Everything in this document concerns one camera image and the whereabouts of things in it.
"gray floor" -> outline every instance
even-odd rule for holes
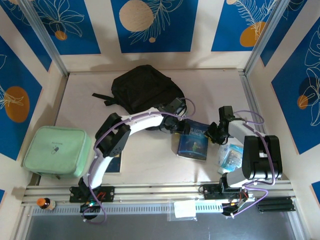
[[[199,213],[197,221],[167,221],[166,214],[109,215],[105,224],[91,225],[78,215],[34,216],[26,239],[293,240],[295,237],[285,212],[260,214],[254,206],[235,219],[225,219],[220,213]]]

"clear plastic packet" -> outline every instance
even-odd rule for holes
[[[197,221],[196,200],[168,200],[167,221]]]
[[[243,147],[234,144],[221,145],[218,150],[218,164],[220,166],[218,172],[224,174],[241,168],[243,153]]]

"backpack strap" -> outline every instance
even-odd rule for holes
[[[97,93],[92,94],[92,96],[96,97],[98,99],[105,100],[104,104],[106,106],[111,106],[113,104],[117,104],[117,105],[119,104],[119,102],[114,97],[110,97],[110,96],[106,96],[106,95],[102,95],[102,94],[97,94]]]

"orange bottle cap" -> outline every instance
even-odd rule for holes
[[[46,204],[46,200],[44,198],[39,198],[37,201],[36,201],[36,204],[39,206],[39,207],[42,207],[43,205]]]

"beige circle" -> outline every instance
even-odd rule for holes
[[[226,0],[226,3],[229,5],[235,4],[238,0]]]
[[[154,22],[151,8],[141,0],[130,0],[119,11],[120,22],[130,32],[146,30]]]
[[[18,5],[18,1],[17,0],[8,0],[10,3],[13,3],[15,5]]]

